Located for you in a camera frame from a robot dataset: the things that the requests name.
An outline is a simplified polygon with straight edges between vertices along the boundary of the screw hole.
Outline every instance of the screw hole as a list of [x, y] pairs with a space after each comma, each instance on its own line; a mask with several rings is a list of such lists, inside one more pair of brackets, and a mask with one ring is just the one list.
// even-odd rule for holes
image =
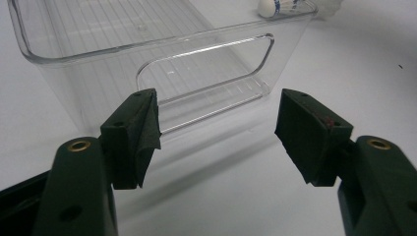
[[72, 152], [82, 151], [82, 150], [89, 148], [90, 145], [91, 143], [88, 141], [77, 141], [77, 142], [70, 144], [68, 146], [68, 150]]
[[408, 208], [417, 213], [417, 201], [408, 202]]
[[83, 212], [83, 208], [80, 206], [70, 206], [61, 211], [59, 214], [59, 219], [63, 222], [71, 222], [77, 219], [81, 213]]
[[116, 122], [116, 123], [114, 123], [113, 125], [114, 126], [117, 126], [117, 127], [121, 127], [121, 126], [123, 126], [125, 123], [123, 122], [123, 121], [119, 121], [119, 122]]
[[377, 149], [383, 149], [383, 150], [390, 149], [390, 144], [382, 140], [368, 140], [368, 145]]

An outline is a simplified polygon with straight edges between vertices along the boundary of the white table surface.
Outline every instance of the white table surface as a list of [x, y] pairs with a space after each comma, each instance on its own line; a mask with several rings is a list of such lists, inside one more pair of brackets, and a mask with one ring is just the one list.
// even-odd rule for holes
[[[115, 192], [120, 235], [344, 235], [337, 186], [305, 185], [274, 136], [283, 88], [401, 147], [417, 166], [417, 2], [347, 0], [307, 27], [277, 86], [163, 138], [145, 187]], [[0, 2], [0, 190], [47, 170], [81, 136], [21, 54]]]

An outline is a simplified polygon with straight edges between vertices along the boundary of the brass insert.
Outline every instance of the brass insert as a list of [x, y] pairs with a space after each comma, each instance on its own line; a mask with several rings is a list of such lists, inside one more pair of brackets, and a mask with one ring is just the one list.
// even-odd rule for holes
[[388, 150], [390, 149], [390, 144], [387, 141], [370, 139], [367, 141], [368, 145], [373, 148]]
[[88, 141], [76, 141], [68, 146], [68, 151], [82, 151], [89, 148], [90, 145], [91, 143]]

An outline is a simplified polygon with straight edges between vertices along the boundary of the plastic bin rim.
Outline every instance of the plastic bin rim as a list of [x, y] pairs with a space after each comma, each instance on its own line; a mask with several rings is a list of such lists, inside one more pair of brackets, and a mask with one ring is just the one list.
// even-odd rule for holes
[[301, 19], [305, 17], [314, 17], [319, 11], [318, 7], [313, 2], [311, 2], [310, 0], [305, 0], [305, 3], [311, 8], [310, 12], [300, 13], [300, 14], [292, 15], [292, 16], [283, 16], [283, 17], [281, 16], [279, 18], [265, 19], [265, 20], [260, 20], [257, 22], [245, 23], [245, 24], [240, 24], [240, 25], [235, 25], [235, 26], [230, 26], [230, 27], [208, 29], [205, 31], [194, 32], [191, 34], [172, 36], [172, 37], [151, 40], [151, 41], [146, 41], [146, 42], [131, 43], [131, 44], [121, 45], [117, 47], [106, 48], [102, 50], [95, 50], [91, 52], [80, 53], [80, 54], [76, 54], [72, 56], [53, 58], [53, 57], [38, 56], [30, 51], [30, 49], [28, 48], [27, 39], [25, 38], [23, 34], [23, 24], [21, 22], [21, 16], [18, 14], [19, 10], [17, 9], [17, 6], [15, 4], [17, 0], [7, 0], [7, 1], [8, 1], [9, 11], [10, 11], [11, 16], [16, 15], [17, 20], [19, 20], [16, 23], [15, 21], [13, 21], [13, 17], [12, 17], [15, 35], [16, 35], [16, 38], [18, 39], [18, 44], [19, 44], [22, 54], [25, 56], [25, 58], [28, 61], [32, 62], [33, 64], [44, 65], [44, 66], [47, 66], [47, 65], [59, 66], [63, 64], [71, 64], [71, 63], [83, 61], [83, 59], [91, 59], [92, 57], [95, 57], [95, 56], [118, 53], [121, 51], [144, 47], [144, 46], [156, 46], [156, 45], [164, 44], [168, 42], [184, 41], [184, 40], [194, 38], [194, 37], [199, 37], [205, 34], [237, 30], [241, 28], [261, 27], [261, 26], [266, 26], [266, 25], [273, 25], [276, 23], [284, 23], [284, 22], [297, 20], [297, 19]]

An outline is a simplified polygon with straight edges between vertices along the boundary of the clear plastic bin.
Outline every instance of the clear plastic bin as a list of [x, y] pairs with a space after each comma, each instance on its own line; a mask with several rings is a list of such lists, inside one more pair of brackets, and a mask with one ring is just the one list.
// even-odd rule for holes
[[156, 88], [167, 133], [267, 95], [316, 13], [298, 1], [270, 19], [257, 0], [9, 0], [25, 57], [76, 125], [98, 126]]

